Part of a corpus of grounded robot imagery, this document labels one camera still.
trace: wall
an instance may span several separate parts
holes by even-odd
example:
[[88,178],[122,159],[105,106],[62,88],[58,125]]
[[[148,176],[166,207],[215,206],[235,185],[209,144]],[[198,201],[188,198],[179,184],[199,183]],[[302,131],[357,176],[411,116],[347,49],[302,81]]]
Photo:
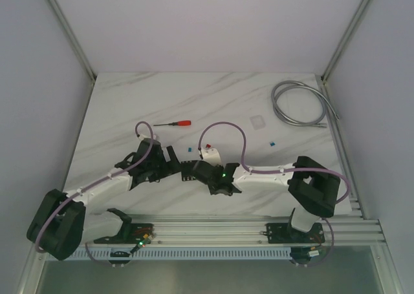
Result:
[[43,195],[61,187],[89,80],[44,0],[0,0],[0,284],[15,293]]
[[322,74],[360,0],[58,0],[96,72]]
[[371,216],[414,292],[414,3],[374,0],[329,82]]

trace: white marble tabletop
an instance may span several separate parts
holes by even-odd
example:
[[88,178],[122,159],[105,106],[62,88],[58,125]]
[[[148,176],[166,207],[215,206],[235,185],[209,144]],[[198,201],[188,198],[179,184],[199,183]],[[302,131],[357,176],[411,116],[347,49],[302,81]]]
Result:
[[[106,175],[115,163],[136,151],[135,124],[191,120],[189,127],[154,127],[163,146],[172,145],[180,161],[199,159],[197,142],[203,129],[216,121],[230,121],[245,130],[248,165],[283,165],[299,155],[341,172],[330,129],[284,124],[273,113],[272,87],[287,79],[318,88],[313,74],[235,72],[100,73],[87,109],[65,189],[74,189]],[[306,90],[290,90],[279,99],[285,112],[303,121],[320,112],[318,100]],[[250,118],[261,116],[265,127],[255,130]],[[140,128],[149,134],[145,126]],[[217,148],[222,161],[239,162],[242,138],[232,127],[220,125],[204,137],[203,145]],[[343,182],[340,194],[345,192]],[[144,183],[112,199],[102,210],[116,207],[140,215],[268,215],[288,216],[297,201],[288,193],[211,196],[198,181],[182,182],[175,174],[160,183]],[[348,200],[335,214],[351,212]]]

